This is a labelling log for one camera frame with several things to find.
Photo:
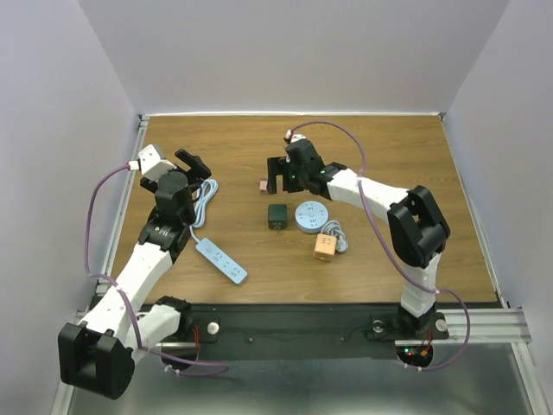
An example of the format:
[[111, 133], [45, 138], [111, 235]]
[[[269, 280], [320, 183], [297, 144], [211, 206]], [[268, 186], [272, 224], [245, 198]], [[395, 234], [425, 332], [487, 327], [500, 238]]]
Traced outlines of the orange cube socket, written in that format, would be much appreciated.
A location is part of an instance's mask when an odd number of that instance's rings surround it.
[[318, 233], [315, 240], [313, 257], [322, 261], [332, 261], [336, 253], [337, 241], [337, 238], [332, 235]]

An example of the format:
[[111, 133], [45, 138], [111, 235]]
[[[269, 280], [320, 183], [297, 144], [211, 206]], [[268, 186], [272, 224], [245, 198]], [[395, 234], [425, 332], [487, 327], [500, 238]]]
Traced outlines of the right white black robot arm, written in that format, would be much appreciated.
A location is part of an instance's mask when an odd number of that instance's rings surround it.
[[340, 163], [325, 164], [306, 138], [293, 139], [284, 156], [267, 159], [270, 194], [308, 191], [330, 201], [363, 208], [392, 264], [404, 278], [397, 326], [417, 337], [435, 313], [437, 268], [450, 228], [429, 189], [397, 188], [373, 181]]

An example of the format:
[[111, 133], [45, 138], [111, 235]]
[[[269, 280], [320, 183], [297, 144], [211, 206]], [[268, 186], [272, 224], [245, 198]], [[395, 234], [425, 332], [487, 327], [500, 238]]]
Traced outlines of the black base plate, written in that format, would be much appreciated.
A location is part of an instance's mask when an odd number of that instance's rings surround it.
[[448, 337], [442, 313], [418, 323], [395, 303], [196, 303], [186, 328], [157, 345], [203, 361], [394, 360], [400, 345], [419, 347]]

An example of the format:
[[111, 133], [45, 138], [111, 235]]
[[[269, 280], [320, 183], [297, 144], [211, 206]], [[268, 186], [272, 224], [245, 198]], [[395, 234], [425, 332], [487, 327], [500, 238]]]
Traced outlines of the dark green cube adapter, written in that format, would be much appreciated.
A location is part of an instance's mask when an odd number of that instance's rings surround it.
[[268, 205], [267, 224], [271, 230], [283, 230], [288, 227], [288, 207], [286, 204]]

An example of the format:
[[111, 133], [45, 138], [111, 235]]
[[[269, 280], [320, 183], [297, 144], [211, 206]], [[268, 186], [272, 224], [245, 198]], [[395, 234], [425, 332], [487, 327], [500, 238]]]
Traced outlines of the round light blue socket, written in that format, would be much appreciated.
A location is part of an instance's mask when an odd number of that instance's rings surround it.
[[307, 234], [319, 233], [328, 218], [327, 208], [318, 201], [305, 201], [295, 210], [296, 226]]

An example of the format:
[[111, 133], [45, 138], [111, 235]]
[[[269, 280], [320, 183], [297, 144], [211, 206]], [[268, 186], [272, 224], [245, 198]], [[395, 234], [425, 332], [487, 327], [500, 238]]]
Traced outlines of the light blue power strip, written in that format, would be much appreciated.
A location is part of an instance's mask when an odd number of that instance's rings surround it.
[[231, 257], [225, 254], [210, 239], [201, 239], [195, 248], [205, 259], [207, 259], [220, 272], [228, 277], [234, 284], [240, 285], [246, 280], [247, 271]]

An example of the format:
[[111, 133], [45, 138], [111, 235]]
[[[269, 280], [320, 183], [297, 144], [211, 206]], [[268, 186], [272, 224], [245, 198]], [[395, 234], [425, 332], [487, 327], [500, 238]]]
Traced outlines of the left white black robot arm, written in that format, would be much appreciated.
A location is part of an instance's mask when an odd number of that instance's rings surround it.
[[62, 382], [110, 399], [118, 399], [137, 363], [166, 337], [181, 341], [192, 330], [189, 304], [164, 297], [138, 317], [147, 296], [178, 259], [191, 236], [196, 214], [192, 193], [211, 170], [183, 149], [175, 156], [188, 168], [170, 162], [150, 144], [124, 169], [138, 171], [140, 184], [155, 196], [155, 206], [141, 230], [130, 259], [116, 278], [100, 274], [110, 287], [77, 323], [58, 334]]

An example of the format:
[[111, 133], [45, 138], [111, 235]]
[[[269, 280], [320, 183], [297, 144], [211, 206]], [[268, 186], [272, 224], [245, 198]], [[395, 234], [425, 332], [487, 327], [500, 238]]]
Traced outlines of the aluminium rail frame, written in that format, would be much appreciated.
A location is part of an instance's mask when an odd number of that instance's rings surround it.
[[[305, 116], [151, 117], [137, 151], [120, 167], [131, 176], [131, 193], [120, 240], [123, 256], [116, 261], [117, 276], [155, 206], [154, 194], [140, 186], [141, 173], [124, 169], [125, 164], [137, 159], [145, 146], [156, 144], [170, 162], [183, 169], [188, 166], [175, 157], [178, 149], [199, 156], [212, 176], [192, 193], [196, 219], [190, 239], [153, 287], [138, 317], [146, 316], [164, 297], [184, 300], [190, 308], [196, 303], [399, 306], [404, 278], [386, 254], [363, 208], [308, 191], [287, 193], [281, 176], [276, 178], [276, 194], [259, 190], [259, 182], [267, 181], [267, 159], [286, 154], [283, 138], [288, 131], [303, 134], [325, 164], [343, 164], [392, 187], [424, 186], [450, 228], [435, 281], [435, 312], [445, 316], [449, 337], [438, 343], [425, 341], [419, 347], [400, 345], [400, 355], [394, 360], [368, 358], [379, 364], [377, 376], [397, 370], [402, 381], [399, 395], [435, 409], [446, 394], [439, 376], [449, 375], [454, 386], [460, 386], [463, 380], [497, 375], [497, 369], [471, 359], [472, 347], [524, 345], [531, 336], [524, 313], [504, 307], [492, 287], [442, 123], [436, 116], [338, 116], [323, 120]], [[318, 233], [307, 234], [296, 226], [295, 210], [305, 201], [318, 201], [328, 210], [328, 222], [319, 233], [338, 240], [330, 262], [313, 257]], [[268, 228], [271, 203], [287, 205], [287, 228]], [[234, 284], [196, 250], [204, 238], [247, 271], [242, 284]], [[87, 267], [86, 274], [92, 278], [100, 274], [117, 277], [93, 267]], [[240, 362], [181, 358], [162, 351], [157, 344], [137, 363], [132, 379], [149, 357], [157, 359], [160, 369], [170, 377], [215, 380], [233, 374]]]

